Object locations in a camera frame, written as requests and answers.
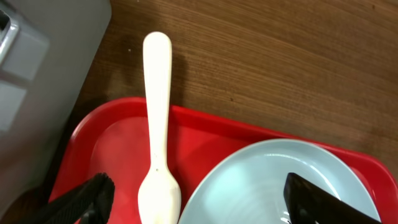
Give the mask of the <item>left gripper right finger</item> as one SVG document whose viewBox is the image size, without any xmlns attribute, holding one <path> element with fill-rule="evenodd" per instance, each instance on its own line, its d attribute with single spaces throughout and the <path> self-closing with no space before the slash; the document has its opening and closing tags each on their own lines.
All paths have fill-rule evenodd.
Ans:
<svg viewBox="0 0 398 224">
<path fill-rule="evenodd" d="M 293 172 L 287 174 L 284 200 L 291 224 L 381 224 Z"/>
</svg>

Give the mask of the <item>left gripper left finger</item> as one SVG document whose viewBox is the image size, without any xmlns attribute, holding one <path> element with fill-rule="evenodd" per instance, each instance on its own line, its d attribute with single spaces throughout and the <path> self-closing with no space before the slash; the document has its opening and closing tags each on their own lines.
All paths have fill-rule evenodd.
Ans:
<svg viewBox="0 0 398 224">
<path fill-rule="evenodd" d="M 18 224 L 106 224 L 114 192 L 112 179 L 105 173 L 98 173 L 34 214 L 24 217 Z"/>
</svg>

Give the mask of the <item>light blue plate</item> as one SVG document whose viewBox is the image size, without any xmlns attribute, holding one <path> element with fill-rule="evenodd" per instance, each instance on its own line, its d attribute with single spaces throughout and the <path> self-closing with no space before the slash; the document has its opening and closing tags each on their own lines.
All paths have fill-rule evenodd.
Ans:
<svg viewBox="0 0 398 224">
<path fill-rule="evenodd" d="M 188 200 L 179 222 L 287 223 L 284 185 L 290 172 L 381 219 L 368 190 L 341 159 L 304 141 L 272 139 L 246 146 L 213 168 Z"/>
</svg>

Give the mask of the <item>white plastic spoon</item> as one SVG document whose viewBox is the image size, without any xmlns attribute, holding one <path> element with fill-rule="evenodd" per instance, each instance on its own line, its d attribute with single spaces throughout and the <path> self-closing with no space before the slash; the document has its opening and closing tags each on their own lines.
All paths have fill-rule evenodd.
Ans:
<svg viewBox="0 0 398 224">
<path fill-rule="evenodd" d="M 143 69 L 149 127 L 150 167 L 137 195 L 142 223 L 177 224 L 182 202 L 180 186 L 167 164 L 172 43 L 162 32 L 143 41 Z"/>
</svg>

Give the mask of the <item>grey dishwasher rack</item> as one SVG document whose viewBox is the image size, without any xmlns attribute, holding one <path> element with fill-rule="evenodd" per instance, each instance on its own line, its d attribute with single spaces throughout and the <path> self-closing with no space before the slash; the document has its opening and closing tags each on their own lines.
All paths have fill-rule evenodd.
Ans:
<svg viewBox="0 0 398 224">
<path fill-rule="evenodd" d="M 44 181 L 110 19 L 109 0 L 1 2 L 1 213 Z"/>
</svg>

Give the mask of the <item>red plastic tray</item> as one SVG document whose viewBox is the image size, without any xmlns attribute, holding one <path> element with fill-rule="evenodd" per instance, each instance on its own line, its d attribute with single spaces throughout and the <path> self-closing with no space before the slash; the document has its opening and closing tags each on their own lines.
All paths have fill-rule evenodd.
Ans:
<svg viewBox="0 0 398 224">
<path fill-rule="evenodd" d="M 168 131 L 168 165 L 187 202 L 200 181 L 225 157 L 252 143 L 283 138 L 284 133 L 199 111 L 172 106 Z M 383 223 L 397 222 L 397 183 L 377 159 L 326 145 L 349 165 L 374 200 Z M 139 223 L 137 194 L 149 169 L 146 101 L 127 97 L 90 112 L 68 141 L 50 195 L 55 200 L 99 172 L 113 180 L 111 223 Z"/>
</svg>

